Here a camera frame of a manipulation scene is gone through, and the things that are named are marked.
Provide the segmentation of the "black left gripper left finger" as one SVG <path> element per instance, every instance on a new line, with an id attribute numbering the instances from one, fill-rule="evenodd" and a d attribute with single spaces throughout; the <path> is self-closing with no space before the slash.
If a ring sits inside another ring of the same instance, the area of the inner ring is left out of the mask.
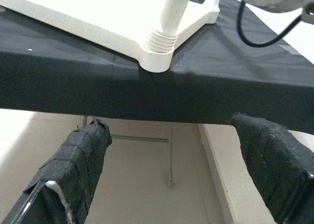
<path id="1" fill-rule="evenodd" d="M 39 167 L 2 223 L 84 223 L 111 144 L 109 126 L 98 118 L 72 131 Z"/>

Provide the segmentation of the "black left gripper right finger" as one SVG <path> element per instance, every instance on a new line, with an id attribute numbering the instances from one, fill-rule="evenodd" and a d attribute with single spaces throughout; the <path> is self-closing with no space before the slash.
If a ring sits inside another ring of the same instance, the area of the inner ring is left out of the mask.
<path id="1" fill-rule="evenodd" d="M 314 222 L 314 153 L 285 127 L 234 114 L 248 173 L 278 224 Z"/>

